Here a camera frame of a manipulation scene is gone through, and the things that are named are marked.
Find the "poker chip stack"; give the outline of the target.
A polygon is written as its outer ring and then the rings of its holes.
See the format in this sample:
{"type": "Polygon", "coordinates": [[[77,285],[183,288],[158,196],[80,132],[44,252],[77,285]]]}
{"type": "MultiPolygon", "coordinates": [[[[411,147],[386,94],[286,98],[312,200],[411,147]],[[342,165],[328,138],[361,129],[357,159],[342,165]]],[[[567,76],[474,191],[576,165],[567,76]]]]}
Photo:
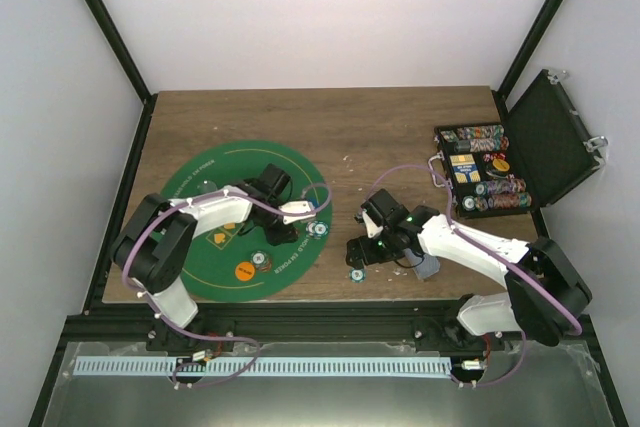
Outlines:
{"type": "Polygon", "coordinates": [[[324,221],[312,221],[306,225],[306,233],[312,239],[323,239],[329,233],[329,225],[324,221]]]}
{"type": "Polygon", "coordinates": [[[269,272],[272,269],[272,258],[265,251],[254,251],[251,254],[250,261],[259,272],[269,272]]]}

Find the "blue playing card deck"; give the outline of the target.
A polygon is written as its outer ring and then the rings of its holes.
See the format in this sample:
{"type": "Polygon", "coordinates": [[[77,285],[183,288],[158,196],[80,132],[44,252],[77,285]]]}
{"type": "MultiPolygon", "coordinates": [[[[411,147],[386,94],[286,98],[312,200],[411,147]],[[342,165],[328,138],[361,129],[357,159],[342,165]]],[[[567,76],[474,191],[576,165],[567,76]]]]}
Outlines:
{"type": "Polygon", "coordinates": [[[424,281],[437,274],[440,270],[440,261],[437,257],[427,253],[415,254],[411,249],[405,251],[405,258],[416,277],[424,281]]]}

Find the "orange big blind button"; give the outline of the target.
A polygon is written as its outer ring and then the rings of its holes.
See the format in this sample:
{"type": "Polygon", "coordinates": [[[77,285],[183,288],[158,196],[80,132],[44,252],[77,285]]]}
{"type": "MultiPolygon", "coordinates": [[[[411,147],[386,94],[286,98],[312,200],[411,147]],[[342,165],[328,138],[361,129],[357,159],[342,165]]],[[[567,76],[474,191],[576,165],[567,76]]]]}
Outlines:
{"type": "Polygon", "coordinates": [[[240,282],[249,282],[256,275],[256,267],[248,261],[240,262],[234,269],[234,275],[240,282]]]}

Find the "single teal poker chip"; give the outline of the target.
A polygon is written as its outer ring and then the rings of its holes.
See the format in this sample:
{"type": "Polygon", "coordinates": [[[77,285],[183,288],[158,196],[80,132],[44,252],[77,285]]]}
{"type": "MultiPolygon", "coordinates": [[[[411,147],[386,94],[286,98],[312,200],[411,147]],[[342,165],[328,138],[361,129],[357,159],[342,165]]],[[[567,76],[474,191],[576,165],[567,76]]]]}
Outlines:
{"type": "Polygon", "coordinates": [[[365,279],[365,273],[363,270],[351,269],[349,271],[349,279],[352,282],[360,283],[365,279]]]}

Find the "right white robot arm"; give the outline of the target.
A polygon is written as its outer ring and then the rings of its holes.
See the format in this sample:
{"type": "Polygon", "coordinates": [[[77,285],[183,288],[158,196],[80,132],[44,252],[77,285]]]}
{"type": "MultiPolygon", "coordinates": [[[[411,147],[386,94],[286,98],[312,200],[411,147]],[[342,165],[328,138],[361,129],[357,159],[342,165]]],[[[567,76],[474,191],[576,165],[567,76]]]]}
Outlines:
{"type": "Polygon", "coordinates": [[[413,254],[417,265],[450,260],[503,288],[501,294],[464,300],[456,317],[444,325],[451,347],[468,349],[481,335],[494,332],[521,332],[546,346],[581,334],[579,317],[592,293],[553,240],[498,237],[427,207],[413,211],[399,207],[387,217],[366,207],[361,222],[365,234],[346,244],[346,262],[355,270],[413,254]]]}

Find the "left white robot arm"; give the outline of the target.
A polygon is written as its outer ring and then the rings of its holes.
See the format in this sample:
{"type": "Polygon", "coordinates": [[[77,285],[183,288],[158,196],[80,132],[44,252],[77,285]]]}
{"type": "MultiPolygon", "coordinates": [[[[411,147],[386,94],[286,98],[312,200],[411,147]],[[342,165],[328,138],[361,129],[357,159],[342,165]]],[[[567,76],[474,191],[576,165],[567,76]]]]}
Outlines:
{"type": "Polygon", "coordinates": [[[196,302],[181,280],[193,239],[228,223],[260,228],[272,246],[298,239],[285,222],[281,194],[292,180],[269,164],[256,178],[186,199],[149,194],[139,204],[111,247],[111,261],[123,282],[147,300],[155,316],[169,321],[170,340],[181,350],[196,349],[204,339],[203,324],[194,319],[196,302]]]}

